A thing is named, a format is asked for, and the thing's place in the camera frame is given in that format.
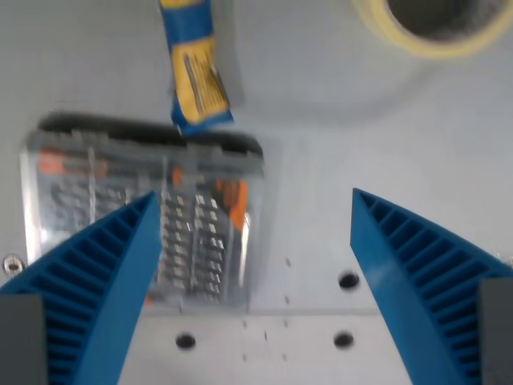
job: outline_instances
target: mounting hole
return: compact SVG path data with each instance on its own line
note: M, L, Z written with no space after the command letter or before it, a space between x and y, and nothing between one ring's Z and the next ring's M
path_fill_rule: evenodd
M3 259L2 268L9 277L20 274L25 269L25 263L15 254L9 254Z
M338 278L338 285L342 290L352 290L360 283L360 277L352 272L342 273Z
M337 349L349 349L354 344L354 337L349 331L342 331L335 335L333 343Z
M182 333L176 337L176 345L181 351L189 351L196 345L196 339L189 333Z

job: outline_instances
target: blue and yellow package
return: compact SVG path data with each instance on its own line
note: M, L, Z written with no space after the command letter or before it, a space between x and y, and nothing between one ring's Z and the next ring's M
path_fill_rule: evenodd
M160 0L175 89L171 118L184 135L233 120L214 63L211 0Z

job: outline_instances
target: metal bit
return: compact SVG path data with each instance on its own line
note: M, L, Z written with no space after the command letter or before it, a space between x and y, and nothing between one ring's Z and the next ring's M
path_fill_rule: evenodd
M217 214L214 210L203 210L201 207L196 207L196 217L217 221Z
M217 206L217 202L215 199L213 198L208 198L208 199L205 199L205 197L203 195L200 195L200 194L197 194L196 195L196 202L199 204L199 205L202 205L202 206L212 206L214 209L218 209L218 206Z
M201 281L211 281L216 284L221 283L221 276L210 271L196 271L196 276Z

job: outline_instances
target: yellow tape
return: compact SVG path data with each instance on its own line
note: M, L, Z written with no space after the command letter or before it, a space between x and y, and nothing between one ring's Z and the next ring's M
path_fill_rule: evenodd
M492 44L513 21L513 0L487 25L458 41L430 41L403 28L390 11L388 0L353 0L365 24L378 36L391 41L412 55L426 59L452 59L472 55Z

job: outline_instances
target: tape roll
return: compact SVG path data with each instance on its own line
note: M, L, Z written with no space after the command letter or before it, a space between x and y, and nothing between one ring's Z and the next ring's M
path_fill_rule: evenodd
M513 0L353 0L366 25L412 55L452 59L492 44L513 21Z

